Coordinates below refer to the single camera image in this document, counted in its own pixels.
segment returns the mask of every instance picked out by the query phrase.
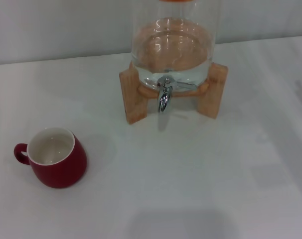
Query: metal spigot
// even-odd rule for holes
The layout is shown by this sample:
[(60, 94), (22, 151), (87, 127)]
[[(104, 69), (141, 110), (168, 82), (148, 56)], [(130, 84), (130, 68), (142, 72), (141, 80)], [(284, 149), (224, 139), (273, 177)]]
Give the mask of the metal spigot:
[(157, 86), (160, 87), (158, 98), (158, 112), (164, 113), (171, 101), (172, 92), (177, 88), (184, 88), (191, 91), (196, 91), (195, 84), (176, 81), (171, 75), (164, 75), (157, 81)]

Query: table surface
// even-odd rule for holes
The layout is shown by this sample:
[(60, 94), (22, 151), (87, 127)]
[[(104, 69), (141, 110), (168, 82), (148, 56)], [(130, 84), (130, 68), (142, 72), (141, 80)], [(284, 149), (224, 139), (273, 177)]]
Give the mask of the table surface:
[[(214, 61), (229, 67), (218, 119), (173, 99), (134, 125), (130, 54), (0, 65), (0, 239), (302, 239), (302, 37), (217, 45)], [(67, 189), (13, 155), (51, 126), (89, 157)]]

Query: water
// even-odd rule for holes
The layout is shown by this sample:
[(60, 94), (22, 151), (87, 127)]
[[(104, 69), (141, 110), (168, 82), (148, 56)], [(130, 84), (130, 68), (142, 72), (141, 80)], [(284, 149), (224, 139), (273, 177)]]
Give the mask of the water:
[(34, 159), (41, 164), (54, 164), (65, 158), (72, 150), (73, 142), (63, 135), (46, 139), (36, 151)]
[(138, 32), (132, 59), (140, 80), (151, 88), (156, 88), (164, 74), (199, 85), (211, 64), (212, 40), (203, 27), (192, 21), (163, 18)]

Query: glass beverage dispenser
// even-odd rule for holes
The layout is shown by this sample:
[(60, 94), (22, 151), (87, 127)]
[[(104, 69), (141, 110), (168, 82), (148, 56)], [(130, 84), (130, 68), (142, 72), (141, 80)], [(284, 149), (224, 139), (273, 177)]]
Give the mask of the glass beverage dispenser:
[(220, 2), (133, 0), (132, 62), (140, 81), (160, 90), (159, 100), (161, 91), (196, 90), (206, 79)]

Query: mug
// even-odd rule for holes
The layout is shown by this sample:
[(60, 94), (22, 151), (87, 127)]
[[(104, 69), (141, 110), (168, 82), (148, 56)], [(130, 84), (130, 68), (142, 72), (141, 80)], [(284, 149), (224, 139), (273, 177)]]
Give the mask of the mug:
[(29, 144), (17, 144), (14, 155), (20, 163), (30, 165), (37, 178), (52, 188), (71, 186), (87, 168), (84, 148), (76, 136), (64, 128), (44, 129)]

